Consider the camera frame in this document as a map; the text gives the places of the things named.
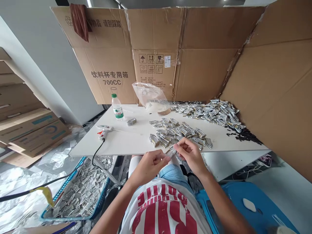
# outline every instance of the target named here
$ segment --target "hand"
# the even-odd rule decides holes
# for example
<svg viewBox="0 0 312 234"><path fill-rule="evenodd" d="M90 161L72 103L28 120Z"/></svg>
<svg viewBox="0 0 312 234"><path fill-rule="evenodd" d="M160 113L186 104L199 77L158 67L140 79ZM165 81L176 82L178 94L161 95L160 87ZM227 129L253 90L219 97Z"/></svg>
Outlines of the hand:
<svg viewBox="0 0 312 234"><path fill-rule="evenodd" d="M174 144L173 147L179 153L179 157L188 163L188 166L197 177L201 177L206 173L209 173L204 164L198 146L189 139L184 137L177 144Z"/></svg>
<svg viewBox="0 0 312 234"><path fill-rule="evenodd" d="M147 184L169 161L170 157L167 157L160 149L147 152L129 177L128 182L136 188Z"/></svg>

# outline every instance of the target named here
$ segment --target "pile of metal parts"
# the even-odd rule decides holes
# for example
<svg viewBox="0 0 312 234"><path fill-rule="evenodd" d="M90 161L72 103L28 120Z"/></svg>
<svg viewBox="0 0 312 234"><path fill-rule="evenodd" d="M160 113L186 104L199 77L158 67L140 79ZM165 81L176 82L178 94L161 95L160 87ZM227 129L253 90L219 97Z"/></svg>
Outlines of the pile of metal parts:
<svg viewBox="0 0 312 234"><path fill-rule="evenodd" d="M104 155L99 155L97 157L101 163L103 164L104 166L104 169L108 170L111 168L111 163L113 161L113 156L104 156Z"/></svg>
<svg viewBox="0 0 312 234"><path fill-rule="evenodd" d="M107 176L91 163L82 165L74 179L64 189L54 208L50 207L47 216L53 218L87 217L93 214L100 199Z"/></svg>
<svg viewBox="0 0 312 234"><path fill-rule="evenodd" d="M202 102L173 102L177 104L171 107L172 111L179 112L183 116L191 119L203 119L208 123L229 126L241 133L246 126L240 123L236 116L239 110L227 101L220 99L210 100L208 104Z"/></svg>
<svg viewBox="0 0 312 234"><path fill-rule="evenodd" d="M136 123L137 119L136 118L133 118L133 119L130 119L129 121L127 121L127 125L128 126L132 126Z"/></svg>
<svg viewBox="0 0 312 234"><path fill-rule="evenodd" d="M203 147L207 145L210 149L212 149L213 145L209 138L206 138L206 134L203 133L199 128L191 128L187 123L182 122L182 126L180 126L179 122L175 119L166 119L162 118L161 121L153 120L149 122L150 124L154 124L154 128L158 129L156 135L150 134L150 142L154 145L154 147L161 145L164 148L167 148L170 144L175 144L179 142L183 137L189 138L192 142L194 142L200 149L203 150Z"/></svg>

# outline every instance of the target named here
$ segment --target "blue stool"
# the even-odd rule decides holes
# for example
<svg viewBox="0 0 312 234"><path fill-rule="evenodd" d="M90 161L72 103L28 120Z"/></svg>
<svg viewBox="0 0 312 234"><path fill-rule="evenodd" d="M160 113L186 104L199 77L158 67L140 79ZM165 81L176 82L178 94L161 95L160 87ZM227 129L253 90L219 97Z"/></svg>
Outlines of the blue stool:
<svg viewBox="0 0 312 234"><path fill-rule="evenodd" d="M281 225L299 233L275 203L255 184L250 182L230 182L221 187L257 233L266 234L269 227ZM243 198L253 202L257 211L253 212L247 209L243 204ZM224 233L221 222L205 190L199 191L196 194L196 199L204 209L212 232L214 234Z"/></svg>

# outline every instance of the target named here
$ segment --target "water bottle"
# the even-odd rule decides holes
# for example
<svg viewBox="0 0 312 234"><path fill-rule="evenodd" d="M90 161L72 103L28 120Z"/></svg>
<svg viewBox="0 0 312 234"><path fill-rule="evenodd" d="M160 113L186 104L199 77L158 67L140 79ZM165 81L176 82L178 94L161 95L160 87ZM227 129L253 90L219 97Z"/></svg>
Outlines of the water bottle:
<svg viewBox="0 0 312 234"><path fill-rule="evenodd" d="M121 107L121 103L119 99L117 98L117 94L112 94L111 96L113 98L111 101L111 105L113 106L113 111L114 111L116 119L119 121L124 121L123 108Z"/></svg>

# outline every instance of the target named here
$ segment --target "white table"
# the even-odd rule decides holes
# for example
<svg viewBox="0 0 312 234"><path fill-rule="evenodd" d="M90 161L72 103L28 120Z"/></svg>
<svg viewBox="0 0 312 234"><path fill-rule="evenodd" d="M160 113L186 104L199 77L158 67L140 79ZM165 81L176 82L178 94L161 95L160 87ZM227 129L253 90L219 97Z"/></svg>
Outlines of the white table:
<svg viewBox="0 0 312 234"><path fill-rule="evenodd" d="M115 129L115 131L108 133L97 155L138 155L156 149L163 149L166 152L168 148L164 149L160 145L154 148L149 140L151 133L156 134L157 129L164 129L154 128L153 125L149 124L149 121L161 120L162 118L174 118L179 123L186 122L193 129L196 127L201 129L207 138L211 139L213 148L209 149L205 146L202 153L209 153L203 155L218 180L226 178L270 151L264 145L252 141L239 141L235 139L235 135L228 137L226 134L232 133L232 131L227 130L228 128L207 123L204 120L186 118L173 111L166 116L160 116L157 113L148 114L144 107L138 107L136 104L123 105L123 111L126 119L123 122L116 120L112 107L110 107L96 123L96 125L113 126ZM127 126L126 121L132 118L136 118L137 123L133 126ZM92 157L101 145L98 138L100 131L93 126L70 152L70 155L72 157Z"/></svg>

